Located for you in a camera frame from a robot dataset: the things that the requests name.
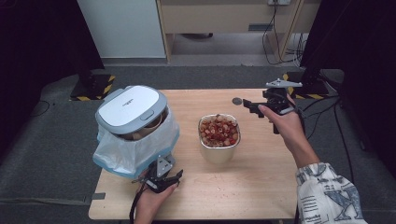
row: black curtain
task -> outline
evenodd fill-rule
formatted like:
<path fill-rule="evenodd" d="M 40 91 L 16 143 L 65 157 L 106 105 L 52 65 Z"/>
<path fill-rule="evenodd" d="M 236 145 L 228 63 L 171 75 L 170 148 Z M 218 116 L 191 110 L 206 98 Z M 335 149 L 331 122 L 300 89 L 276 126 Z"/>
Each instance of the black curtain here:
<path fill-rule="evenodd" d="M 40 99 L 44 86 L 78 73 L 103 69 L 77 1 L 0 0 L 0 159 Z"/>
<path fill-rule="evenodd" d="M 340 95 L 365 149 L 396 177 L 396 1 L 322 0 L 306 42 L 304 76 L 345 73 Z"/>

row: person's right hand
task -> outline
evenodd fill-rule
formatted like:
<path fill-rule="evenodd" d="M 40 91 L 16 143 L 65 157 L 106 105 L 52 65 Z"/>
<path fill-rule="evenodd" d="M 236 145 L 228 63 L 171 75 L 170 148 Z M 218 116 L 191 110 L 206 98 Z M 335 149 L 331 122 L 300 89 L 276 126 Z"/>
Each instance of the person's right hand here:
<path fill-rule="evenodd" d="M 265 105 L 259 105 L 259 109 L 270 122 L 275 124 L 280 135 L 285 140 L 285 144 L 290 144 L 290 141 L 298 141 L 300 138 L 305 139 L 303 126 L 296 112 L 291 111 L 280 116 Z"/>
<path fill-rule="evenodd" d="M 295 111 L 280 116 L 265 105 L 259 105 L 259 109 L 275 124 L 298 168 L 319 162 L 318 156 L 305 137 L 300 117 Z"/>

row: yellow and black tape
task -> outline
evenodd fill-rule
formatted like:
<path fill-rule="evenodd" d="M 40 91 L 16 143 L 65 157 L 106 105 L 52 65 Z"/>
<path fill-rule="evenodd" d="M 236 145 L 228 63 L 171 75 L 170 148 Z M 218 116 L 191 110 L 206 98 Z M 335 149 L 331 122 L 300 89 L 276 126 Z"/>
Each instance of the yellow and black tape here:
<path fill-rule="evenodd" d="M 284 74 L 283 79 L 287 81 L 289 79 L 289 75 Z M 289 93 L 290 97 L 293 99 L 316 99 L 316 100 L 319 100 L 319 99 L 327 98 L 329 96 L 328 94 L 300 94 L 300 93 L 296 93 L 294 91 L 293 87 L 288 87 L 288 93 Z"/>
<path fill-rule="evenodd" d="M 108 80 L 101 80 L 101 85 L 104 86 L 103 93 L 100 95 L 90 96 L 88 94 L 82 93 L 81 95 L 72 97 L 72 101 L 90 101 L 90 100 L 102 100 L 107 97 L 110 92 L 113 81 L 116 77 L 113 75 L 108 76 Z"/>

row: wall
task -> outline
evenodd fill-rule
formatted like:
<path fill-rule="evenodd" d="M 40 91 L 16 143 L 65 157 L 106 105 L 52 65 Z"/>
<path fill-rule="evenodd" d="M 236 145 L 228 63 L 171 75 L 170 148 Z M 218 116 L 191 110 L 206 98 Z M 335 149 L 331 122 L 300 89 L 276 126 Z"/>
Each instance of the wall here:
<path fill-rule="evenodd" d="M 101 58 L 165 58 L 155 0 L 78 0 Z"/>

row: table top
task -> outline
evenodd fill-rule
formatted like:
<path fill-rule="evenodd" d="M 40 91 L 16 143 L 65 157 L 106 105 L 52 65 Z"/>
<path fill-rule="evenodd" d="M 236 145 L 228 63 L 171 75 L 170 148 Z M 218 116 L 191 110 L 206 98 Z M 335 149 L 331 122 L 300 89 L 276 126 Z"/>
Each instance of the table top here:
<path fill-rule="evenodd" d="M 282 219 L 294 218 L 297 204 L 296 165 L 268 119 L 259 119 L 238 97 L 265 102 L 262 89 L 163 90 L 180 126 L 169 176 L 183 169 L 179 187 L 165 201 L 155 219 Z M 233 159 L 212 164 L 201 156 L 198 121 L 209 114 L 230 114 L 239 124 L 241 142 Z M 95 220 L 129 219 L 137 185 L 102 171 L 89 216 Z"/>

